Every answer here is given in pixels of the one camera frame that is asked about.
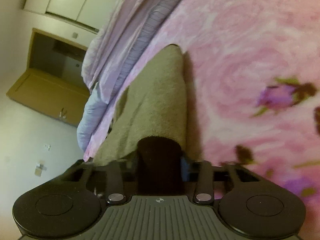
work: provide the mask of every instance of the black plastic device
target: black plastic device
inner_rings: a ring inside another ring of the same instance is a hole
[[[174,195],[139,186],[139,154],[103,167],[77,161],[16,200],[22,239],[299,239],[306,210],[297,196],[238,164],[179,158],[186,172]]]

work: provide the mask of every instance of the pink rose pattern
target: pink rose pattern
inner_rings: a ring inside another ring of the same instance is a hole
[[[320,0],[183,0],[150,43],[125,85],[168,44],[188,52],[188,152],[214,165],[253,152],[252,171],[299,195],[301,237],[320,239],[320,138],[313,120],[320,95],[274,115],[252,118],[274,77],[320,87]],[[93,135],[93,156],[108,129]]]

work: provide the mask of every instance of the pink floral rug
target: pink floral rug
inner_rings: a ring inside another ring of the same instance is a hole
[[[250,170],[304,201],[301,237],[320,239],[320,0],[183,0],[126,85],[171,43],[186,53],[188,153],[219,165],[244,147]],[[297,90],[305,84],[314,91]]]

